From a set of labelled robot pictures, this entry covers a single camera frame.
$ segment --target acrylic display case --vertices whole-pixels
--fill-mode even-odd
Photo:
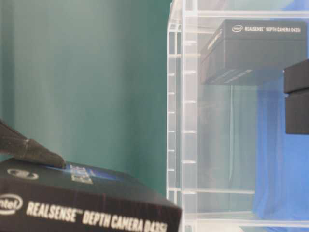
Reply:
[[[307,1],[173,0],[167,197],[183,232],[309,231],[309,135],[285,133],[283,70]]]

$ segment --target product box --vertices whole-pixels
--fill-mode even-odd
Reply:
[[[200,80],[260,85],[307,57],[305,22],[225,20],[201,51]]]
[[[285,131],[309,134],[309,60],[284,70]]]
[[[177,232],[181,209],[127,174],[0,163],[0,231]]]

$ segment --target green backdrop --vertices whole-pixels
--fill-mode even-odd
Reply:
[[[165,195],[170,0],[0,3],[1,117],[66,160]]]

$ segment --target blue fabric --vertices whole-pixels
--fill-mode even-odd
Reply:
[[[284,10],[309,10],[295,0]],[[309,135],[285,133],[283,78],[260,86],[253,211],[268,220],[309,220]],[[267,228],[270,232],[309,231]]]

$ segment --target black box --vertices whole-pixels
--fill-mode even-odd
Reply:
[[[307,57],[305,22],[225,20],[201,51],[200,80],[260,85]]]
[[[309,60],[284,70],[285,132],[309,134]]]
[[[0,163],[0,231],[177,232],[181,209],[127,174]]]

